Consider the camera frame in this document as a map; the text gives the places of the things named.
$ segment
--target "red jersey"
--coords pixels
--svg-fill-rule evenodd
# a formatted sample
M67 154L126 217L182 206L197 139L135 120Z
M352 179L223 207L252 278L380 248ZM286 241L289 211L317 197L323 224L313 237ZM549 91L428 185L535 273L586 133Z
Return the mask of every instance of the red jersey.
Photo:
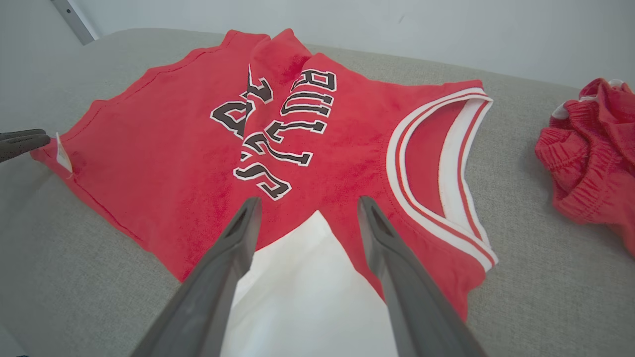
M319 300L310 309L329 301L339 318L351 307L334 307L341 295L326 293L334 286L364 294L372 286L369 299L381 302L357 219L359 197L371 196L465 318L467 293L497 262L464 178L490 106L480 81L371 81L312 55L291 30L274 39L230 31L219 47L95 102L62 135L72 174L55 161L55 143L33 157L181 281L245 199L262 197L257 251L234 309L257 281L268 281L265 290L283 284L263 316L293 309L281 301L296 290ZM295 315L307 318L302 311ZM229 330L239 330L238 315Z

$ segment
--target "white wall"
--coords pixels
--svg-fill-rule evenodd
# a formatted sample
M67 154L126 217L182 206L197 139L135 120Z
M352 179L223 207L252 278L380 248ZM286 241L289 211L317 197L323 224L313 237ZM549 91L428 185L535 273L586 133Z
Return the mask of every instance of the white wall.
M50 0L0 0L0 105L80 48Z
M634 0L75 0L101 34L132 27L275 35L581 87L635 84Z

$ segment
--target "gray fabric surface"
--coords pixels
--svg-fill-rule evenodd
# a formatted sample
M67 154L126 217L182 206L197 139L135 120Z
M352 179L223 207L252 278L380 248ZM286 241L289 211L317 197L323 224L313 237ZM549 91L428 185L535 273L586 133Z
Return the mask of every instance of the gray fabric surface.
M93 100L221 35L137 29L106 36L0 98L1 131L67 131ZM371 79L481 79L494 105L467 181L500 264L470 294L468 325L490 356L632 356L635 261L600 226L551 206L533 145L564 86L409 58L310 46ZM0 321L32 357L126 356L178 283L28 156L0 164Z

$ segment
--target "basketball jersey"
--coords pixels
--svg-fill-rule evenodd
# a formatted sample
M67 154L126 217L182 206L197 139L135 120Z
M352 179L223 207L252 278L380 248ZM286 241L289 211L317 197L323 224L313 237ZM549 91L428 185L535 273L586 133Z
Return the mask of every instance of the basketball jersey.
M357 201L375 199L465 319L467 293L497 262L464 178L490 106L480 81L382 83L312 55L291 30L230 31L95 102L61 137L72 174L55 143L32 155L181 281L262 198L224 356L388 356Z

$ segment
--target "clothing tag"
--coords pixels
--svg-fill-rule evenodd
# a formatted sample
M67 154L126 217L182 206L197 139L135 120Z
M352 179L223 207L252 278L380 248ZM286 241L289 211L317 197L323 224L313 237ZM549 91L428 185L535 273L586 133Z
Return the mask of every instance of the clothing tag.
M55 133L55 136L57 137L57 162L64 166L70 173L73 173L73 165L70 163L69 155L66 153L66 150L64 150L64 146L62 146L60 134Z

